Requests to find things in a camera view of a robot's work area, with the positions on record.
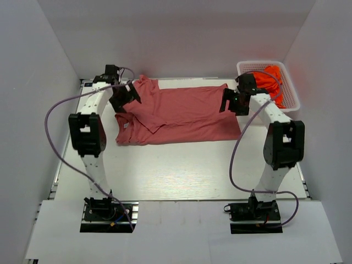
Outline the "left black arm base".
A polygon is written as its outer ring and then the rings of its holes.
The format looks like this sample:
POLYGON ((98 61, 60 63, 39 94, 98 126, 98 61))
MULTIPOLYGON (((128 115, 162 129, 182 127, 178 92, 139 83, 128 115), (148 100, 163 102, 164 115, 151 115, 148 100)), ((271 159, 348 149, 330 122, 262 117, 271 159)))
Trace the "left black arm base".
POLYGON ((81 233, 132 233, 138 221, 138 202, 119 204, 110 198, 84 198, 81 233))

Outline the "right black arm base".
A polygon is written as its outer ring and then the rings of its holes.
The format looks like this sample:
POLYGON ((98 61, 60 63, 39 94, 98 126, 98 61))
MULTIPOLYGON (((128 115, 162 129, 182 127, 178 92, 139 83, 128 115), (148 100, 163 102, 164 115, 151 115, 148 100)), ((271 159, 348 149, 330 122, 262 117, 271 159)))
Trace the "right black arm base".
POLYGON ((229 214, 232 234, 278 234, 282 233, 281 216, 275 200, 258 201, 255 196, 247 202, 229 203, 224 206, 229 214))

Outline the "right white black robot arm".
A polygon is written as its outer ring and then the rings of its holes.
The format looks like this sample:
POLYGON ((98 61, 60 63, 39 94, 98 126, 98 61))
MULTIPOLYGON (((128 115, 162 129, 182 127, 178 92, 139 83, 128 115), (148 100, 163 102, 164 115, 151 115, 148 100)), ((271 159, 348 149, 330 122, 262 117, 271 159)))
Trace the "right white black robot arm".
POLYGON ((223 112, 225 109, 241 116, 248 115, 249 111, 254 113, 235 143, 230 158, 229 176, 235 188, 256 196, 257 200, 248 205, 248 212, 252 218, 261 219, 268 213, 266 202, 276 199, 276 196, 280 194, 278 189, 284 177, 304 157, 305 124, 302 121, 290 119, 273 102, 270 95, 264 92, 251 95, 226 88, 223 90, 219 111, 223 112), (263 157, 266 164, 259 183, 254 189, 247 190, 234 183, 233 162, 240 140, 256 117, 259 117, 267 128, 263 146, 263 157))

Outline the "pink red t-shirt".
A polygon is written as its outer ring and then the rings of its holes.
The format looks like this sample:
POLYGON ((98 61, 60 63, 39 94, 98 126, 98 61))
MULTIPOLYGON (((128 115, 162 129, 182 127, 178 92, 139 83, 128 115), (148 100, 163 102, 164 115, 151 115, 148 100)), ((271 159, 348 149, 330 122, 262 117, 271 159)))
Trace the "pink red t-shirt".
POLYGON ((115 115, 119 146, 237 140, 241 134, 235 114, 219 110, 226 83, 161 89, 158 80, 142 75, 134 86, 141 102, 115 115))

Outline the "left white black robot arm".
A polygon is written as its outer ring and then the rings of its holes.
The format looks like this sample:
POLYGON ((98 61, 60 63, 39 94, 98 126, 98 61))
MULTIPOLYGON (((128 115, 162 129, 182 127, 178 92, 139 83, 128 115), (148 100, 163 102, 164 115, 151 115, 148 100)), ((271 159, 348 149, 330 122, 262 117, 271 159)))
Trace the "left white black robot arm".
POLYGON ((102 199, 112 193, 103 164, 107 137, 101 120, 110 100, 116 109, 133 101, 141 102, 131 80, 126 83, 95 81, 82 108, 77 113, 70 114, 68 118, 71 143, 84 164, 90 197, 94 199, 102 199))

